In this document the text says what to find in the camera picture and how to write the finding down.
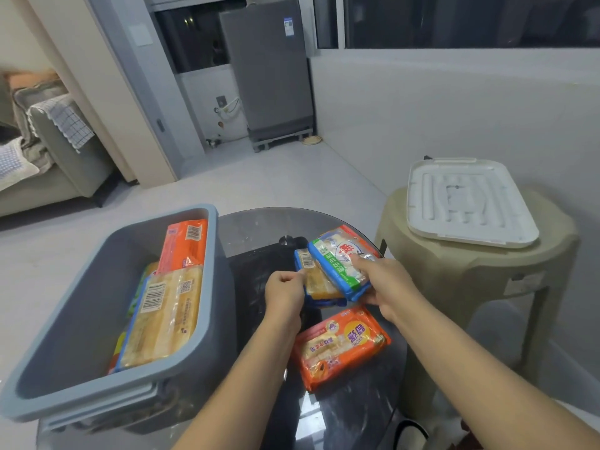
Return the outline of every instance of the wall socket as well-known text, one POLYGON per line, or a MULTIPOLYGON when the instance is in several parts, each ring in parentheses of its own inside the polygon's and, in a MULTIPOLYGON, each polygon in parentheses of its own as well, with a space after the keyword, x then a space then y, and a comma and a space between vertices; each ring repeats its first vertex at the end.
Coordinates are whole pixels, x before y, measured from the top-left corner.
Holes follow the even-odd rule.
POLYGON ((223 108, 227 105, 227 99, 224 96, 217 96, 217 104, 220 108, 223 108))

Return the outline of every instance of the orange soap package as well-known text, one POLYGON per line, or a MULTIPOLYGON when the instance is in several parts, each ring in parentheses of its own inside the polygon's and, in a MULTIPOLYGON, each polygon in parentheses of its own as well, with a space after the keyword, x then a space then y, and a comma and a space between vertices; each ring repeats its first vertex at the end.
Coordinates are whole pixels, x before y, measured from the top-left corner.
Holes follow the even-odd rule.
POLYGON ((204 265, 207 227, 207 219, 171 224, 167 228, 156 274, 204 265))
POLYGON ((347 368, 360 365, 391 342, 364 307, 343 310, 296 336, 292 358, 311 392, 347 368))

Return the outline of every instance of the left hand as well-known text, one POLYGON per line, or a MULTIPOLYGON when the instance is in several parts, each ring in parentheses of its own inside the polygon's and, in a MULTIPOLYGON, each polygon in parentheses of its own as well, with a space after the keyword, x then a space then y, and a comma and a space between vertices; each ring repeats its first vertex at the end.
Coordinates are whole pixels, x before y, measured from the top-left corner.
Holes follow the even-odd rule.
POLYGON ((302 323, 300 311, 304 305, 304 270, 274 272, 265 287, 265 318, 289 326, 298 333, 302 323))

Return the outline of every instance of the green label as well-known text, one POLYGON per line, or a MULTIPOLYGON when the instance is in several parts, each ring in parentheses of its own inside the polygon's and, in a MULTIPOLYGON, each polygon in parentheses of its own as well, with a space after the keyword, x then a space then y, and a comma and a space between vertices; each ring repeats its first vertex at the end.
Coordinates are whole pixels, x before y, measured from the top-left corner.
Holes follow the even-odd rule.
POLYGON ((325 260, 331 264, 336 272, 340 274, 342 279, 348 283, 352 290, 356 290, 361 287, 361 283, 356 280, 355 277, 346 275, 346 268, 341 264, 339 260, 335 258, 333 254, 328 252, 324 255, 325 260))

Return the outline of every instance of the barcode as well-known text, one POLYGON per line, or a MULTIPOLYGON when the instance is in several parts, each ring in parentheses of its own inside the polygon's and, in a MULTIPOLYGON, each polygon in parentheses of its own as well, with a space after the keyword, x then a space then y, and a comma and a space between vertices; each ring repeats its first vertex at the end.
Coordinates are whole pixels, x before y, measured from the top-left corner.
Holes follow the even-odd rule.
POLYGON ((179 293, 187 293, 191 291, 191 285, 194 282, 193 279, 188 279, 179 285, 179 293))
POLYGON ((164 292, 166 290, 166 282, 158 282, 148 286, 146 294, 144 294, 144 301, 142 302, 140 313, 150 313, 151 311, 158 311, 161 309, 164 300, 164 292))
POLYGON ((187 232, 185 233, 186 240, 193 240, 199 242, 202 238, 202 226, 188 226, 187 232))
POLYGON ((304 268, 314 268, 314 260, 310 252, 300 252, 299 255, 304 268))

